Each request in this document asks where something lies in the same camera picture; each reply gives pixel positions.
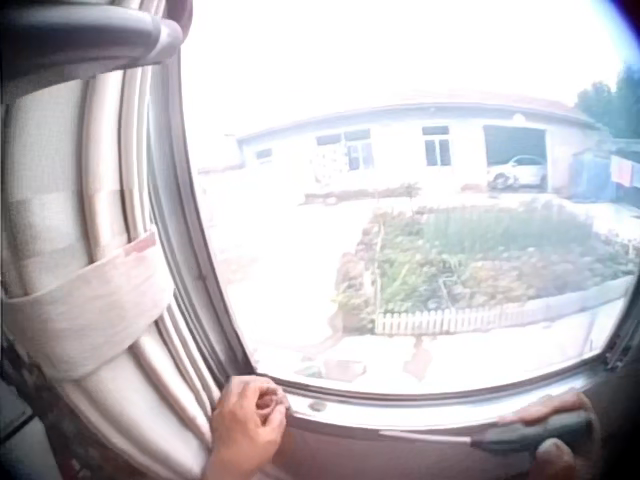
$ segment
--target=garage opening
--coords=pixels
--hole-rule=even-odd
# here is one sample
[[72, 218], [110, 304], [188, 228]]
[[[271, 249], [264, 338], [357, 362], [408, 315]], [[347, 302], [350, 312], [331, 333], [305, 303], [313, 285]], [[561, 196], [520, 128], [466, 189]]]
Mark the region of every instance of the garage opening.
[[485, 125], [487, 165], [503, 165], [518, 155], [538, 157], [547, 164], [545, 131], [539, 128]]

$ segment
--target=sky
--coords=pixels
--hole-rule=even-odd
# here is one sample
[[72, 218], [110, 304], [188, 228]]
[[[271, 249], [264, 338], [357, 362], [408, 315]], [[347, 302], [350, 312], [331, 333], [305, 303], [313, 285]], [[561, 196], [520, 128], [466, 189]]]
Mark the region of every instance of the sky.
[[381, 93], [481, 90], [572, 105], [638, 58], [600, 1], [195, 0], [182, 56], [187, 135], [211, 141]]

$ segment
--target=tree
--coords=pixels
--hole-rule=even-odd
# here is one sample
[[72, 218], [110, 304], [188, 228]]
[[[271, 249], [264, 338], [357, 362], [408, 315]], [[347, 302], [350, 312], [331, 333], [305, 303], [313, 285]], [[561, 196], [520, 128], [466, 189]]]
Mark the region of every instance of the tree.
[[625, 66], [615, 91], [595, 82], [578, 93], [576, 108], [609, 129], [617, 138], [640, 138], [640, 68]]

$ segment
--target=white car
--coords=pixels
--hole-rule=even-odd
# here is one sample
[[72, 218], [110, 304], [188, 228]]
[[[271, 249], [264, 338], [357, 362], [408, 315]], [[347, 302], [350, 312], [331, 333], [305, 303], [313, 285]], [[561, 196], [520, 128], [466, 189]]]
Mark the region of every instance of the white car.
[[494, 165], [488, 169], [491, 188], [518, 188], [522, 185], [546, 188], [547, 164], [540, 157], [518, 155], [504, 165]]

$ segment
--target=white picket fence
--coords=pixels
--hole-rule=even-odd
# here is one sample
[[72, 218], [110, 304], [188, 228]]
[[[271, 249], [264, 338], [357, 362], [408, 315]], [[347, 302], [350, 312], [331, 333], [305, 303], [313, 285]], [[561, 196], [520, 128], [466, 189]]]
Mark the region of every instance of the white picket fence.
[[376, 317], [375, 333], [445, 335], [551, 322], [623, 298], [632, 287], [633, 281], [633, 276], [627, 276], [580, 292], [498, 307], [429, 310], [416, 314], [379, 314]]

